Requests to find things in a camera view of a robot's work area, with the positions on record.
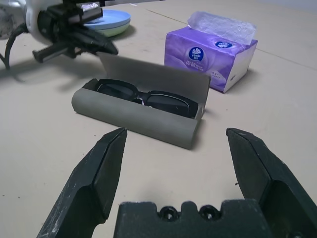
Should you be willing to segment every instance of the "table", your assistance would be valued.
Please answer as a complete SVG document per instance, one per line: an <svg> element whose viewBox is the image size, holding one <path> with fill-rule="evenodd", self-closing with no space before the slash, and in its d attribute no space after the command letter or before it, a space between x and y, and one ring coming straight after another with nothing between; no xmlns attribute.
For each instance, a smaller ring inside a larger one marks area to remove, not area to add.
<svg viewBox="0 0 317 238"><path fill-rule="evenodd" d="M242 198L235 186L227 127L262 138L317 202L317 31L310 31L316 16L243 2L245 6L233 0L167 0L112 7L132 15L132 27L114 41L122 56L163 64L166 33L186 26L195 10L257 24L259 45L249 72L233 88L226 94L210 89L192 151L128 132L112 212L94 238L113 235L123 201L153 201L158 209L172 205L179 210L186 200L220 208L225 199ZM276 21L282 29L272 24ZM306 44L290 39L291 33L306 35L301 38ZM273 36L283 44L272 44ZM105 74L98 58L59 57L40 65L31 51L42 47L23 35L12 49L11 72L0 64L1 237L36 237L73 168L103 134L116 129L76 114L71 106L76 90Z"/></svg>

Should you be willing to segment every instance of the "tissue box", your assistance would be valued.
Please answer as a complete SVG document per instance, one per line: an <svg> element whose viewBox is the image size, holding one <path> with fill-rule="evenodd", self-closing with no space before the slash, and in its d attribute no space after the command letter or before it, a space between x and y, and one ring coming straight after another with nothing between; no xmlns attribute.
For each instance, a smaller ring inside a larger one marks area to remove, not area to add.
<svg viewBox="0 0 317 238"><path fill-rule="evenodd" d="M225 93L246 74L257 43L239 44L188 26L167 34L164 64L204 72L210 87Z"/></svg>

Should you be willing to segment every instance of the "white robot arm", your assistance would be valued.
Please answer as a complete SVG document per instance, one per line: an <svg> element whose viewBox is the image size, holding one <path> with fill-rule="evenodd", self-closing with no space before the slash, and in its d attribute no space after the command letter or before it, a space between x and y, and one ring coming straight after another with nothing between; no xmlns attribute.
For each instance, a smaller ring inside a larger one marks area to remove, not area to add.
<svg viewBox="0 0 317 238"><path fill-rule="evenodd" d="M33 51L39 63L61 54L75 58L82 52L105 52L117 55L114 44L106 36L84 26L103 15L100 7L81 9L81 0L0 0L0 39L8 38L1 60L9 69L9 54L15 38L30 33L37 41L49 45Z"/></svg>
<svg viewBox="0 0 317 238"><path fill-rule="evenodd" d="M9 38L12 31L24 21L36 40L51 44L40 33L37 20L40 11L61 3L62 0L0 0L0 39Z"/></svg>

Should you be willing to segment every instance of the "white tissue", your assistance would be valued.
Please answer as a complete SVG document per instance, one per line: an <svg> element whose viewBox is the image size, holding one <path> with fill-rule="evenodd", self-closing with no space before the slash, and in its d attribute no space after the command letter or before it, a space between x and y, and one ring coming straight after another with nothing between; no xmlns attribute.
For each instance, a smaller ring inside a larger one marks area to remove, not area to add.
<svg viewBox="0 0 317 238"><path fill-rule="evenodd" d="M81 5L81 8L84 11L87 11L87 10L90 10L90 9L93 9L93 8L96 8L96 7L99 7L96 3L93 3L93 4L82 4Z"/></svg>
<svg viewBox="0 0 317 238"><path fill-rule="evenodd" d="M250 22L217 16L205 11L194 12L188 19L188 24L195 30L245 45L251 44L257 30L257 27Z"/></svg>

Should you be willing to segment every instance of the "black eyeglasses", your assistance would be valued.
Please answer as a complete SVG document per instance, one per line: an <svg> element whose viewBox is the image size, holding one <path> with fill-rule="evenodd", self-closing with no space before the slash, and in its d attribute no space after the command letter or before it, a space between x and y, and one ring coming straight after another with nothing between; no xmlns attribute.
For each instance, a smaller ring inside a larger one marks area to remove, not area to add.
<svg viewBox="0 0 317 238"><path fill-rule="evenodd" d="M95 91L187 118L195 118L198 110L198 103L183 96L163 91L140 92L133 84L120 80L101 79Z"/></svg>

